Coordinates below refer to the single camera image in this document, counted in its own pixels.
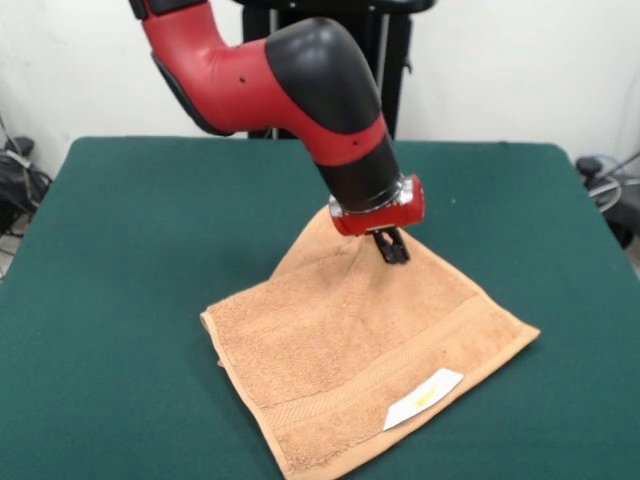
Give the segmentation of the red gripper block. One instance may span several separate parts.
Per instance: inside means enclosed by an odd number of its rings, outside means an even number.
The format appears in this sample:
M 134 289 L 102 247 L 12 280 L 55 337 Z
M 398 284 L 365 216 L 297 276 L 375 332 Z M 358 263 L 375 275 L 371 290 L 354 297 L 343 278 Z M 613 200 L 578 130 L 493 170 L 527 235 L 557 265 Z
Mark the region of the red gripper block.
M 329 197 L 328 209 L 337 231 L 343 236 L 373 233 L 383 260 L 387 264 L 407 263 L 411 257 L 399 228 L 420 223 L 426 212 L 422 183 L 417 175 L 401 181 L 399 193 L 380 208 L 364 213 L 350 213 Z

